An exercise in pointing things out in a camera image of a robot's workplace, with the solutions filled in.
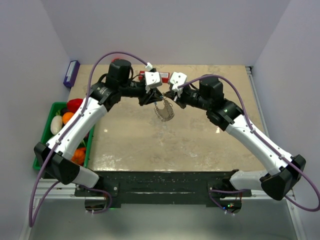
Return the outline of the blue grey keyring with rings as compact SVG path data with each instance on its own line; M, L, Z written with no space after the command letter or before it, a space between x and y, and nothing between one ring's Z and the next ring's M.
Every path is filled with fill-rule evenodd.
M163 108L159 108L160 103L163 103ZM166 98L154 102L154 113L162 122L168 122L175 116L173 105Z

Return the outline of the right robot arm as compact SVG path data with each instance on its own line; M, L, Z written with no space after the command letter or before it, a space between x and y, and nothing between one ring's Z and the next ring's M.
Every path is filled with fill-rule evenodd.
M165 97L182 109L191 106L204 110L211 123L242 143L265 168L263 171L236 171L223 183L223 192L233 197L240 190L260 190L274 200L282 200L301 179L297 170L304 170L306 160L280 148L247 120L244 111L225 98L223 83L216 76L205 75L198 89L191 89L186 82L185 74L174 72Z

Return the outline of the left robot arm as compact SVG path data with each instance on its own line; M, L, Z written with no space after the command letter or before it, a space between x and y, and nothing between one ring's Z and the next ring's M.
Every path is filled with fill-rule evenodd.
M47 174L64 185L85 186L92 196L103 192L101 177L73 162L72 157L87 133L122 97L138 98L140 106L162 100L157 89L163 83L162 78L150 63L146 65L143 81L134 81L130 76L132 71L128 60L114 60L108 72L90 86L88 96L66 125L47 143L39 142L34 147L36 158Z

